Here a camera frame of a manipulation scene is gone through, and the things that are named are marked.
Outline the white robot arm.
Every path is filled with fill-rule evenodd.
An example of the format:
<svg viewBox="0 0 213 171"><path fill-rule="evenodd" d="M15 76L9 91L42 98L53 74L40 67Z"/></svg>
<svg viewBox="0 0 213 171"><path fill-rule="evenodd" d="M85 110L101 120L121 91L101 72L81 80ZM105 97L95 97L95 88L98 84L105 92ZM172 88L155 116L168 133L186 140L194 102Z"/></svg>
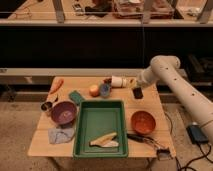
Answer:
<svg viewBox="0 0 213 171"><path fill-rule="evenodd" d="M203 133L213 145L213 102L195 89L179 73L180 59L176 56L157 55L146 69L142 69L129 85L141 91L163 81L198 123Z"/></svg>

